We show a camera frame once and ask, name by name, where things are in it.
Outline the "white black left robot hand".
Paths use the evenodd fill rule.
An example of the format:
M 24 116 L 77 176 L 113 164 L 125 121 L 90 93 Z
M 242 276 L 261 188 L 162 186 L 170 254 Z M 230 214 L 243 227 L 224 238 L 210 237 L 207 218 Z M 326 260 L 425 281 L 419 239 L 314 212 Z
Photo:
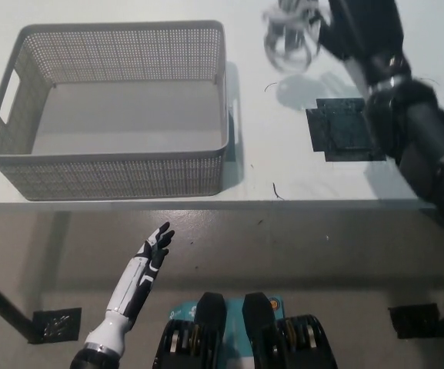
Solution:
M 175 234 L 167 221 L 144 241 L 126 265 L 115 286 L 106 310 L 128 319 L 133 327 L 148 297 L 159 269 L 169 253 L 168 246 Z

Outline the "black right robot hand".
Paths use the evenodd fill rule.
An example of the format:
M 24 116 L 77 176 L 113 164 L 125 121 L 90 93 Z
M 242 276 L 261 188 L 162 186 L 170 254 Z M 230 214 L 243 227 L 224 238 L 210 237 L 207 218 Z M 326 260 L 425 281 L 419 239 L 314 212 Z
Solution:
M 395 1 L 331 1 L 329 9 L 331 21 L 321 25 L 319 44 L 338 59 L 360 60 L 402 50 L 403 30 Z

